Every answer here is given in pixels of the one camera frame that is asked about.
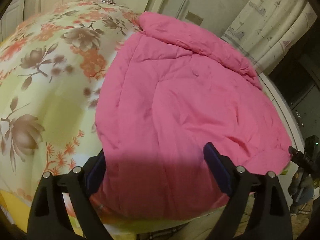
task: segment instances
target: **brown flower print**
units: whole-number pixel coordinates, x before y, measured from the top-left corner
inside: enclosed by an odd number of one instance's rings
[[[83,51],[97,49],[100,46],[99,37],[100,34],[103,34],[103,31],[95,30],[92,25],[93,23],[89,27],[85,27],[84,24],[80,24],[81,27],[73,28],[70,32],[64,33],[61,38],[65,39],[66,43],[72,44]]]
[[[11,113],[6,118],[1,118],[1,121],[9,124],[9,128],[4,135],[4,138],[1,134],[2,144],[4,141],[2,152],[3,155],[6,153],[6,145],[8,142],[11,142],[10,160],[13,172],[16,172],[15,154],[24,162],[24,156],[33,155],[35,150],[38,149],[38,144],[42,142],[41,132],[44,131],[44,128],[37,122],[37,117],[34,117],[31,114],[25,114],[17,119],[10,119],[12,114],[28,105],[29,104],[26,104],[25,106],[16,109],[18,106],[18,98],[15,97],[10,104]]]
[[[53,77],[59,76],[61,72],[66,71],[67,74],[71,74],[73,72],[73,67],[71,65],[67,65],[64,71],[61,68],[55,67],[56,64],[62,64],[66,61],[64,55],[56,55],[53,59],[45,59],[45,57],[55,51],[57,47],[58,43],[51,45],[48,50],[46,50],[45,46],[43,48],[36,48],[30,53],[27,53],[25,57],[21,59],[21,68],[37,70],[36,72],[31,74],[18,75],[27,76],[26,80],[22,84],[22,90],[28,89],[28,87],[32,83],[33,75],[42,74],[43,76],[48,77],[48,74],[40,69],[43,64],[53,63],[52,69],[50,71],[51,78],[49,80],[49,83],[51,83]]]
[[[123,30],[124,29],[127,30],[127,27],[125,26],[125,23],[123,20],[119,20],[118,18],[116,18],[114,20],[110,15],[108,15],[102,21],[103,21],[105,27],[107,27],[107,28],[114,29],[114,30],[117,28],[120,28],[120,30],[117,33],[121,32],[123,36],[126,36],[126,34]]]
[[[76,13],[78,13],[79,11],[78,10],[72,10],[72,11],[68,11],[68,12],[66,12],[66,13],[64,13],[64,14],[57,14],[57,13],[62,13],[63,11],[61,11],[61,12],[54,12],[54,13],[56,13],[55,15],[53,15],[53,17],[51,18],[51,19],[49,19],[49,23],[51,23],[51,22],[53,22],[53,21],[55,21],[55,20],[60,20],[60,19],[62,19],[63,17],[65,17],[65,16],[74,16]]]
[[[36,48],[35,50],[32,50],[30,54],[26,54],[25,57],[21,59],[20,67],[24,69],[37,68],[39,64],[42,62],[45,53],[45,47]]]

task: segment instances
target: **door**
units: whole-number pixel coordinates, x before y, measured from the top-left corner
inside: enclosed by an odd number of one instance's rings
[[[24,0],[12,0],[0,20],[0,42],[14,33],[16,27],[23,22]]]

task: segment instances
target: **black clamp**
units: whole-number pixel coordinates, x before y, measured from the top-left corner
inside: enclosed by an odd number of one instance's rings
[[[45,172],[33,199],[28,220],[28,240],[81,240],[74,233],[62,193],[69,193],[73,209],[84,236],[94,240],[113,240],[92,207],[85,185],[86,178],[98,163],[95,156],[83,168],[77,166],[68,174],[53,176]]]
[[[279,180],[273,171],[266,175],[249,173],[219,154],[212,143],[204,147],[206,160],[219,188],[230,200],[207,240],[291,240],[290,214]],[[234,237],[249,194],[255,192],[252,213],[245,232]]]

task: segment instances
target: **pink comforter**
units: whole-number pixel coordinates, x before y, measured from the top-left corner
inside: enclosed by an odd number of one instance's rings
[[[228,201],[203,157],[212,142],[276,173],[290,139],[250,62],[195,25],[144,13],[113,61],[96,112],[107,171],[96,197],[130,218],[188,219]]]

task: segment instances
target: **flower print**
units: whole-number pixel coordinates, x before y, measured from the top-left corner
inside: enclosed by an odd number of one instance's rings
[[[84,136],[84,132],[82,130],[79,130],[78,137],[83,137],[83,136]]]
[[[0,56],[0,62],[11,59],[15,53],[19,52],[22,49],[22,47],[27,43],[27,41],[27,38],[22,38],[8,46]]]
[[[26,192],[25,192],[22,188],[18,188],[18,189],[17,189],[17,195],[18,195],[19,197],[24,198],[25,200],[27,200],[27,201],[29,201],[29,202],[31,202],[32,199],[33,199],[33,197],[31,197],[30,195],[26,194]]]
[[[76,167],[76,161],[74,159],[71,159],[71,162],[68,163],[69,169],[72,170],[74,167]]]
[[[54,77],[59,76],[60,73],[61,73],[61,68],[54,67],[51,70],[51,75],[54,76]]]
[[[45,23],[41,25],[41,33],[33,37],[31,41],[47,41],[48,39],[52,38],[54,33],[63,30],[63,29],[70,29],[73,28],[71,26],[63,27],[60,25],[55,25],[52,23]]]
[[[91,11],[90,13],[82,13],[79,14],[78,20],[73,21],[73,23],[77,24],[80,22],[91,22],[101,20],[106,15],[104,13],[99,13],[99,11]]]
[[[66,71],[68,74],[71,74],[71,73],[73,73],[73,71],[74,71],[74,67],[71,66],[71,65],[67,65],[67,66],[65,67],[64,71]]]
[[[13,72],[16,70],[16,67],[14,67],[13,69],[4,72],[4,70],[0,70],[0,86],[2,85],[2,82]]]
[[[62,152],[58,152],[56,160],[58,160],[58,164],[57,165],[58,165],[59,168],[62,168],[63,166],[65,166],[67,164],[65,155]]]
[[[38,149],[39,143],[42,142],[41,132],[44,131],[43,126],[37,122],[38,118],[32,116],[31,114],[25,114],[17,119],[13,118],[11,120],[10,116],[12,114],[28,106],[29,104],[16,109],[17,105],[18,97],[15,97],[10,103],[11,113],[6,118],[0,118],[0,121],[7,122],[9,124],[9,128],[4,137],[1,133],[1,148],[3,155],[5,155],[6,143],[11,141],[10,162],[13,172],[16,172],[15,154],[18,155],[23,162],[25,161],[25,155],[33,155],[35,149]]]
[[[105,12],[116,12],[117,9],[115,8],[110,8],[110,7],[102,7],[102,10],[104,10]]]
[[[77,3],[77,6],[84,6],[84,5],[91,5],[93,4],[93,2],[91,1],[88,1],[88,2],[80,2],[80,3]]]
[[[59,6],[58,8],[56,8],[53,13],[55,14],[59,14],[59,13],[63,13],[65,10],[69,9],[69,6],[64,4],[64,5],[61,5]]]
[[[46,143],[45,145],[46,145],[46,147],[47,147],[47,155],[48,155],[49,157],[53,156],[53,154],[54,154],[53,145],[52,145],[51,143],[49,143],[49,144]]]
[[[74,143],[75,145],[77,145],[77,146],[80,145],[80,142],[79,142],[79,140],[77,139],[77,137],[73,137],[73,143]]]
[[[37,117],[25,114],[11,122],[13,148],[18,156],[33,155],[38,144],[42,142],[41,132],[44,131]]]
[[[127,19],[129,22],[131,22],[134,26],[139,27],[139,16],[140,13],[135,13],[133,11],[125,11],[123,9],[120,9],[122,12],[122,16]]]
[[[88,106],[88,108],[96,108],[98,105],[98,100],[95,99],[95,100],[92,100]]]
[[[115,50],[119,51],[124,45],[124,42],[122,41],[116,41]]]
[[[88,49],[97,49],[100,45],[99,33],[95,30],[90,30],[92,27],[80,27],[73,28],[70,32],[64,33],[62,38],[65,39],[66,43],[72,44],[74,47],[79,48],[83,51]]]
[[[90,88],[84,88],[83,89],[83,95],[86,97],[86,98],[89,98],[91,96],[91,89]]]
[[[71,154],[75,154],[75,146],[72,143],[66,143],[66,147],[65,147],[65,154],[71,155]]]
[[[53,63],[54,64],[60,64],[60,63],[63,63],[63,62],[65,62],[64,55],[56,55],[56,56],[54,56],[54,58],[53,58]]]
[[[25,57],[21,59],[20,67],[24,69],[37,68],[42,62],[45,52],[45,47],[43,49],[36,48],[32,50],[29,54],[26,54]]]
[[[84,58],[84,61],[80,64],[80,68],[86,77],[96,79],[104,77],[107,61],[102,55],[98,54],[97,49],[82,51],[74,46],[71,46],[70,49],[75,54],[80,54]]]
[[[53,176],[57,176],[60,174],[60,170],[58,167],[53,167],[51,172],[52,172]]]

